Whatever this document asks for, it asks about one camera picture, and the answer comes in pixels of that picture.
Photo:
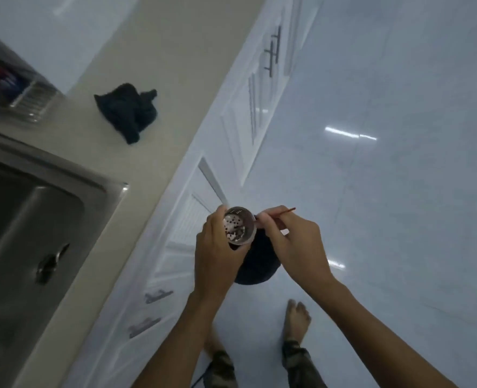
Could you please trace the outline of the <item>person's right hand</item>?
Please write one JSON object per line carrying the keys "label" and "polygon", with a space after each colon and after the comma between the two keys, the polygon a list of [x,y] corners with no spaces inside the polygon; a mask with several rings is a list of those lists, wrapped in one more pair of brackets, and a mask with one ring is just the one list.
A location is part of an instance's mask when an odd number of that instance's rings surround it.
{"label": "person's right hand", "polygon": [[281,219],[284,247],[274,250],[289,276],[312,297],[337,284],[319,226],[294,211],[281,215]]}

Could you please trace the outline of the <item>person's left hand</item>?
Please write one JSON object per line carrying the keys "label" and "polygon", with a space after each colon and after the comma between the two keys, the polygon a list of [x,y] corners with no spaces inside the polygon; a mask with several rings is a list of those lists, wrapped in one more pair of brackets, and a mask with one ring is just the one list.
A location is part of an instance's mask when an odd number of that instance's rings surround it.
{"label": "person's left hand", "polygon": [[226,211],[226,206],[219,206],[196,236],[195,293],[215,307],[222,304],[244,261],[234,259],[234,250],[227,240],[223,225]]}

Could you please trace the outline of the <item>metal sink strainer basket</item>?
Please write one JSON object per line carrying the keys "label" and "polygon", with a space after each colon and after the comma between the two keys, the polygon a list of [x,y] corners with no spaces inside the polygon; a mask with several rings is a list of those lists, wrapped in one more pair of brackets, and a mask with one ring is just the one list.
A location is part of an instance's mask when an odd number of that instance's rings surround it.
{"label": "metal sink strainer basket", "polygon": [[233,246],[249,244],[255,238],[256,217],[244,207],[229,208],[224,214],[223,225],[227,240]]}

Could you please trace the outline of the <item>thin reddish wooden stick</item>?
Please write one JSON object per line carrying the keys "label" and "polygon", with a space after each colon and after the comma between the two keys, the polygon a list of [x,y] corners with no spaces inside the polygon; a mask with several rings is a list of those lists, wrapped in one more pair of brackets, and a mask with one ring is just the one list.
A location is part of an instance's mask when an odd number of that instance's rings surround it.
{"label": "thin reddish wooden stick", "polygon": [[275,219],[275,218],[279,218],[280,215],[284,215],[286,213],[290,213],[295,210],[296,210],[295,207],[293,208],[287,208],[285,206],[272,207],[272,208],[268,208],[261,211],[259,214],[255,215],[255,217],[258,219],[261,215],[266,214],[266,215],[269,215],[271,218]]}

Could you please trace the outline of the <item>person's right forearm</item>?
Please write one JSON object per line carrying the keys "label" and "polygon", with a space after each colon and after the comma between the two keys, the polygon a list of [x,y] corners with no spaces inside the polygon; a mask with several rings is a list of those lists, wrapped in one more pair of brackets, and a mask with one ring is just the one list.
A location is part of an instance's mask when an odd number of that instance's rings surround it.
{"label": "person's right forearm", "polygon": [[341,330],[380,388],[458,388],[334,277],[311,277],[299,285]]}

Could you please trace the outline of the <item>person's left forearm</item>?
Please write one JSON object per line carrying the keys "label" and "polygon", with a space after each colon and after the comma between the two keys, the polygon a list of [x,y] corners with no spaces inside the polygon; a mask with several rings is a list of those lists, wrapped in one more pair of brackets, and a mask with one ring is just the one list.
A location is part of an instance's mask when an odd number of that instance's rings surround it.
{"label": "person's left forearm", "polygon": [[203,345],[224,296],[195,290],[132,388],[190,388]]}

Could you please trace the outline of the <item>black round waste bin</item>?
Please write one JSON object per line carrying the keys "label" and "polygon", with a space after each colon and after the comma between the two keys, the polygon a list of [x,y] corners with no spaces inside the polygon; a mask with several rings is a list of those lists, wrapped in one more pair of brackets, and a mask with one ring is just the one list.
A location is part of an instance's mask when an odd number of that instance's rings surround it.
{"label": "black round waste bin", "polygon": [[243,286],[264,283],[276,273],[280,266],[281,262],[270,238],[265,229],[259,228],[234,282]]}

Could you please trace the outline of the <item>white panelled cabinet door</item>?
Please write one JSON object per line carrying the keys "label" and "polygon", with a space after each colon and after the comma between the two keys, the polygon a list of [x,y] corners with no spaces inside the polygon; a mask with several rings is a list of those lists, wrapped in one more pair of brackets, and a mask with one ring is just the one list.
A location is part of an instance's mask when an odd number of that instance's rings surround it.
{"label": "white panelled cabinet door", "polygon": [[227,199],[221,185],[202,156],[169,215],[164,243],[146,282],[148,287],[164,279],[179,281],[181,277],[193,277],[196,235],[202,230],[207,216],[224,203]]}
{"label": "white panelled cabinet door", "polygon": [[[73,373],[63,388],[127,388],[159,345],[170,332],[193,290],[194,279],[181,277],[179,281],[160,280],[138,291],[123,312],[117,326],[95,357],[93,366],[80,362],[80,370]],[[173,290],[174,294],[145,304],[144,294],[158,289]],[[128,327],[145,318],[162,317],[161,322],[133,339]]]}
{"label": "white panelled cabinet door", "polygon": [[[231,149],[240,186],[255,162],[273,114],[286,88],[285,52],[292,0],[266,0],[238,57],[239,74],[220,115]],[[273,78],[263,70],[263,50],[278,25],[282,25],[279,63]]]}
{"label": "white panelled cabinet door", "polygon": [[284,76],[289,77],[324,0],[292,0]]}

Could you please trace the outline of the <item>person's right foot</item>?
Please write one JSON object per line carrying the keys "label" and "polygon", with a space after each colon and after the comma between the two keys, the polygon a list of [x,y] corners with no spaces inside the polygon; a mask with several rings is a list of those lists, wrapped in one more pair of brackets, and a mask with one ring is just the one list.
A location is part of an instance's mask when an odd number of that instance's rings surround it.
{"label": "person's right foot", "polygon": [[302,302],[289,299],[282,329],[282,339],[301,345],[311,321],[312,318],[306,306]]}

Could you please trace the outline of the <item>camouflage left trouser leg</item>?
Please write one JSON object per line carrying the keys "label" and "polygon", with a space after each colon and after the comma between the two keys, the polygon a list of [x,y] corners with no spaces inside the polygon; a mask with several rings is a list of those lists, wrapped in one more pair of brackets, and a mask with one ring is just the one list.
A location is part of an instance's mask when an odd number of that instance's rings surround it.
{"label": "camouflage left trouser leg", "polygon": [[213,354],[203,377],[204,388],[238,388],[235,368],[229,355],[224,350]]}

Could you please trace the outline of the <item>camouflage right trouser leg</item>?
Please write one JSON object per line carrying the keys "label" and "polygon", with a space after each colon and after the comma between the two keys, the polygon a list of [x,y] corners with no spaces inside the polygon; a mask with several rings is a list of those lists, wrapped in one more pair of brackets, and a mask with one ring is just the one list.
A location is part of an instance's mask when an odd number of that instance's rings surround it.
{"label": "camouflage right trouser leg", "polygon": [[289,388],[328,388],[314,366],[310,354],[296,340],[284,340],[281,353]]}

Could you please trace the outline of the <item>dark crumpled cloth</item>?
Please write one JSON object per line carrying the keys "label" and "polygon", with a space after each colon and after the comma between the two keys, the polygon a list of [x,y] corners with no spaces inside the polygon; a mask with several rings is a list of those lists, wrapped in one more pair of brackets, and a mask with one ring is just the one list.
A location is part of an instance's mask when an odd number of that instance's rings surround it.
{"label": "dark crumpled cloth", "polygon": [[157,96],[155,89],[138,92],[133,84],[124,83],[104,95],[94,95],[94,100],[100,113],[132,145],[156,120],[158,111],[153,101]]}

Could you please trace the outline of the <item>stainless steel sink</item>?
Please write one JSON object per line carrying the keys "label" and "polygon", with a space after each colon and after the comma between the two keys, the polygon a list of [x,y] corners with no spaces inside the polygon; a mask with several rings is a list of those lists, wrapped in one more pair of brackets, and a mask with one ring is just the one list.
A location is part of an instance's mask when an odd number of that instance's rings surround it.
{"label": "stainless steel sink", "polygon": [[[0,388],[13,388],[129,189],[0,133]],[[51,280],[38,263],[70,247]]]}

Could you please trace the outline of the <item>metal dish rack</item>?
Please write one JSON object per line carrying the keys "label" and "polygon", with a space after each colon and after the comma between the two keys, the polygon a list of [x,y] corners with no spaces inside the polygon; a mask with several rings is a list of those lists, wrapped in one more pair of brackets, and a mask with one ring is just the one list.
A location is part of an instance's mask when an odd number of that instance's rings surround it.
{"label": "metal dish rack", "polygon": [[38,123],[62,96],[60,91],[1,40],[0,66],[14,71],[24,80],[24,88],[20,93],[5,95],[0,92],[0,117]]}

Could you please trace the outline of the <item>red and blue utensils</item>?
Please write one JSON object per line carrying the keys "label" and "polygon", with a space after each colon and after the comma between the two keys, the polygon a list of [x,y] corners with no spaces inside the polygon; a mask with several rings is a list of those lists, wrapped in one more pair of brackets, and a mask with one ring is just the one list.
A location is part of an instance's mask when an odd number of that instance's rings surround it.
{"label": "red and blue utensils", "polygon": [[5,95],[19,94],[24,88],[24,80],[14,71],[0,66],[0,92]]}

